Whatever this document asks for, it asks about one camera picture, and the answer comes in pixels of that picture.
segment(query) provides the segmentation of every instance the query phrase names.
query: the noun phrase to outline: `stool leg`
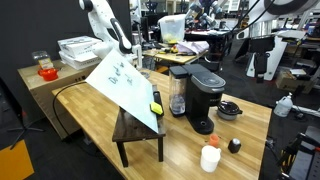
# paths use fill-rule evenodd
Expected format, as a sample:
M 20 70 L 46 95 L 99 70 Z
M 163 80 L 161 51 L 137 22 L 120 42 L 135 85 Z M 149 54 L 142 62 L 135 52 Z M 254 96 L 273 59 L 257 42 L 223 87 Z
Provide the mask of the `stool leg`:
M 123 167 L 128 167 L 129 163 L 128 163 L 126 149 L 124 148 L 123 142 L 117 142 L 117 146 L 118 146 L 118 151 L 120 154 Z
M 158 138 L 158 156 L 159 162 L 163 161 L 163 137 Z

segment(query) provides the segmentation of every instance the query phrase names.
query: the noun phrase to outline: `orange mat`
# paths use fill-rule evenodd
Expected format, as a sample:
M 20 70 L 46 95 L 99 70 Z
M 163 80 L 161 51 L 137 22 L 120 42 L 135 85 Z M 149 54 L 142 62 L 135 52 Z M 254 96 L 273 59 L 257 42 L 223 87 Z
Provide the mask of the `orange mat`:
M 0 179 L 21 180 L 34 173 L 24 140 L 0 151 Z

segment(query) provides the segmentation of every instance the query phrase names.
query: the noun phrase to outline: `plastic cup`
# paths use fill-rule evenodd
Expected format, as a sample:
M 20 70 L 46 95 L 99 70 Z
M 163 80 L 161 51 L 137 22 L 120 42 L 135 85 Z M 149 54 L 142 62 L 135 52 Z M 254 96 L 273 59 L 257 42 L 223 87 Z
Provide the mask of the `plastic cup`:
M 200 165 L 201 168 L 209 173 L 212 173 L 216 170 L 218 162 L 221 158 L 221 149 L 215 148 L 210 145 L 206 145 L 201 150 L 201 159 Z
M 210 135 L 210 139 L 209 139 L 209 145 L 214 146 L 214 147 L 218 147 L 219 145 L 219 136 L 216 134 L 211 134 Z

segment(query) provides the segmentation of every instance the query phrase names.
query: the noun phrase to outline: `gray wall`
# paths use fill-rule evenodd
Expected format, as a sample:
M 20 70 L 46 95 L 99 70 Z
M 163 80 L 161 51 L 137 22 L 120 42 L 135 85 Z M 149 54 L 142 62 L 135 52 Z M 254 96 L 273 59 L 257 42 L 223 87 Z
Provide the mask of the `gray wall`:
M 35 64 L 33 51 L 45 50 L 53 60 L 60 59 L 58 40 L 93 36 L 87 13 L 82 11 L 78 0 L 2 0 L 0 17 L 0 75 L 29 118 L 38 120 L 44 115 L 17 69 Z

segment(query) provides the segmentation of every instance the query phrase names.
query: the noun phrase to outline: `coffee maker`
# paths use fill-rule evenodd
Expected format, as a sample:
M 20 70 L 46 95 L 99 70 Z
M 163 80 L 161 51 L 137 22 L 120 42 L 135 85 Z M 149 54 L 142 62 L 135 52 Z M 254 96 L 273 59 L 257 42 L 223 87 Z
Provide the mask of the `coffee maker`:
M 213 131 L 209 108 L 218 106 L 226 82 L 200 64 L 182 66 L 187 72 L 185 88 L 185 115 L 193 129 L 200 134 Z

